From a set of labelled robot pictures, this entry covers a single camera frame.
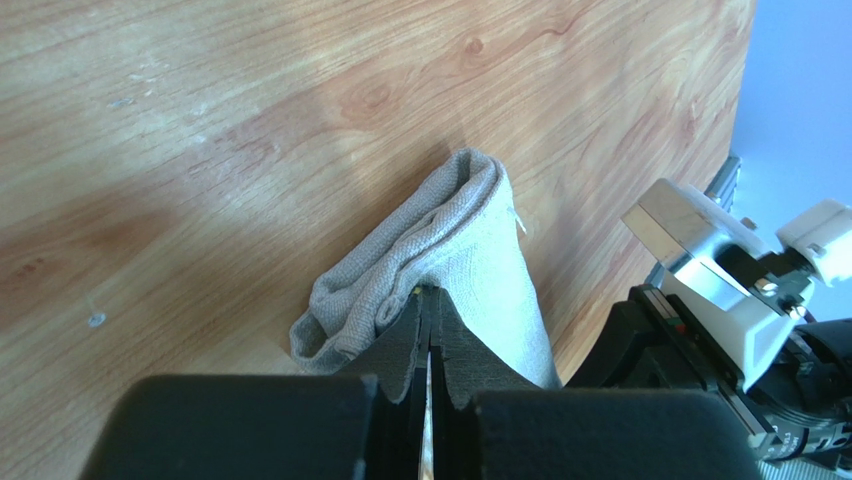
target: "gray cloth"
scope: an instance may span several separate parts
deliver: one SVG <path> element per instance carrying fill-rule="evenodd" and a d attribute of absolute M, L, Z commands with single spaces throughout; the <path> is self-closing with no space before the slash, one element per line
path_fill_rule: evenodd
<path fill-rule="evenodd" d="M 503 165 L 477 150 L 456 152 L 317 279 L 290 330 L 293 359 L 311 373 L 336 372 L 426 284 L 445 288 L 465 325 L 506 364 L 559 388 L 517 220 Z"/>

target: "blue surface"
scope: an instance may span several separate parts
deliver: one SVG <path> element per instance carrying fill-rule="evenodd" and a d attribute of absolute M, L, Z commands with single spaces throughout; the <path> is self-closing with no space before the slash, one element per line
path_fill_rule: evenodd
<path fill-rule="evenodd" d="M 734 126 L 732 213 L 775 231 L 823 198 L 852 205 L 852 1 L 758 2 Z M 819 320 L 852 318 L 852 280 L 817 286 Z"/>

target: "folded cloth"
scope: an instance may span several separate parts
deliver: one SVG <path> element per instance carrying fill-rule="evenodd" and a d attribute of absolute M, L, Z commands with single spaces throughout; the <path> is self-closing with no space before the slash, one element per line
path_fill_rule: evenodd
<path fill-rule="evenodd" d="M 456 152 L 320 275 L 290 330 L 293 359 L 311 373 L 336 372 L 390 327 L 415 286 L 432 285 L 507 365 L 542 388 L 561 387 L 518 220 L 503 165 Z"/>

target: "towel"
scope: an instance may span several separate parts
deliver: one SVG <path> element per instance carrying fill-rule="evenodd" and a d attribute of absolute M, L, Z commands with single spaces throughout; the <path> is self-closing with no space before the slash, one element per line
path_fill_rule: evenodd
<path fill-rule="evenodd" d="M 290 330 L 293 359 L 310 373 L 336 372 L 390 327 L 415 286 L 432 285 L 507 365 L 560 388 L 519 221 L 505 167 L 474 149 L 456 152 L 316 280 Z"/>

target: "wood grain surface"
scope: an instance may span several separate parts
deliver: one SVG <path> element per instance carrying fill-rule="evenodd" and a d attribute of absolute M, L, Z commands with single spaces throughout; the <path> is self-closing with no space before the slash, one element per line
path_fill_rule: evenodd
<path fill-rule="evenodd" d="M 314 279 L 466 145 L 507 165 L 567 379 L 651 267 L 620 215 L 726 158 L 753 13 L 4 1 L 0 478 L 73 478 L 143 376 L 294 372 Z"/>

